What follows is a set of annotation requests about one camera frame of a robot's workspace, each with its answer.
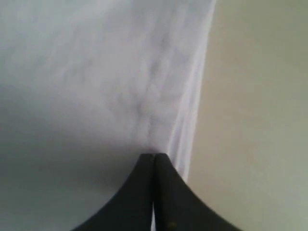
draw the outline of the white cloth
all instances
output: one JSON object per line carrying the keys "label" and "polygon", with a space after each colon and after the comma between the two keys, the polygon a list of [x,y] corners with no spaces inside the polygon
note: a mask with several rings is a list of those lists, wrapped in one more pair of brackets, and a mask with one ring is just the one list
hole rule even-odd
{"label": "white cloth", "polygon": [[187,178],[214,4],[0,1],[0,230],[71,230],[141,153]]}

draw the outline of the cream wall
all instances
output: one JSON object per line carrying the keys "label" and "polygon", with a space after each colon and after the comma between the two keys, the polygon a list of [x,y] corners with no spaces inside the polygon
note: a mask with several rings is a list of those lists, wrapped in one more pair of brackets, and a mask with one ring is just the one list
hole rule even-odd
{"label": "cream wall", "polygon": [[244,231],[308,230],[308,1],[219,0],[189,185]]}

